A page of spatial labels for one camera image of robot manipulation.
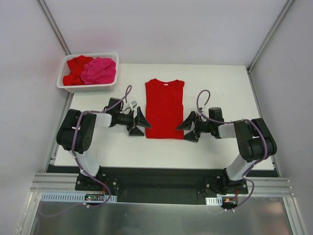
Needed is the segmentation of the white plastic basket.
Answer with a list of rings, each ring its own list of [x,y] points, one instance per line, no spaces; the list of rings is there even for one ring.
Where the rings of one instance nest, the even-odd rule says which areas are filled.
[[[71,59],[78,58],[79,56],[92,57],[96,58],[109,58],[115,62],[115,77],[113,82],[107,84],[95,84],[95,85],[65,85],[64,77],[68,76],[71,72],[71,69],[68,66],[68,61]],[[119,55],[115,52],[105,52],[105,53],[84,53],[84,54],[70,54],[67,55],[62,63],[58,73],[56,85],[60,89],[65,89],[70,93],[85,93],[85,92],[104,92],[104,91],[113,91],[114,86],[117,82],[117,75],[119,69]]]

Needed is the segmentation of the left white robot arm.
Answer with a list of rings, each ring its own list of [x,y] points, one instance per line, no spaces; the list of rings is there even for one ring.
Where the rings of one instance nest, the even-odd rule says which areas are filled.
[[[91,154],[94,130],[111,128],[116,125],[125,126],[129,136],[144,136],[140,127],[152,128],[136,102],[130,105],[129,112],[122,110],[123,100],[110,98],[103,111],[79,111],[69,109],[56,136],[56,142],[75,159],[80,173],[87,176],[87,185],[92,190],[99,190],[104,179],[98,175],[100,165],[96,155]]]

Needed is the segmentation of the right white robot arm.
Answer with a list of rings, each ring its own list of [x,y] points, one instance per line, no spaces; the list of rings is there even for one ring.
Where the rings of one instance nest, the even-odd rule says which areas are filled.
[[[203,120],[201,110],[192,111],[176,129],[188,130],[184,139],[192,142],[198,142],[202,133],[209,133],[216,139],[236,140],[238,156],[209,184],[215,193],[234,193],[246,182],[246,175],[255,165],[277,152],[277,144],[262,118],[226,123],[219,107],[208,109],[208,114]]]

